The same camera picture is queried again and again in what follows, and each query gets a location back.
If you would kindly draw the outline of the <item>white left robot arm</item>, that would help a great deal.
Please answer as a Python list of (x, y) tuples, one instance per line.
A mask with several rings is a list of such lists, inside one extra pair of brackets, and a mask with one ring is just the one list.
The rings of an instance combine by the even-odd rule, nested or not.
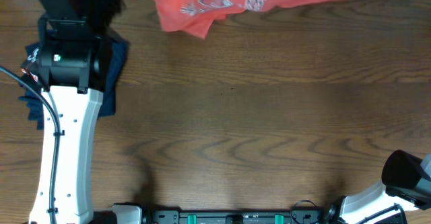
[(30, 223), (143, 223), (130, 202), (94, 209), (94, 132), (112, 60), (108, 33), (122, 0), (39, 0), (39, 47), (23, 68), (40, 85), (44, 137)]

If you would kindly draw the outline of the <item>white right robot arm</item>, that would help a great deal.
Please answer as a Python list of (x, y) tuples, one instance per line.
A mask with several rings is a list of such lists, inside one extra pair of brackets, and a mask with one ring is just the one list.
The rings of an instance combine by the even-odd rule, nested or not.
[(406, 223), (407, 211), (430, 208), (430, 155), (394, 151), (381, 180), (333, 203), (326, 223)]

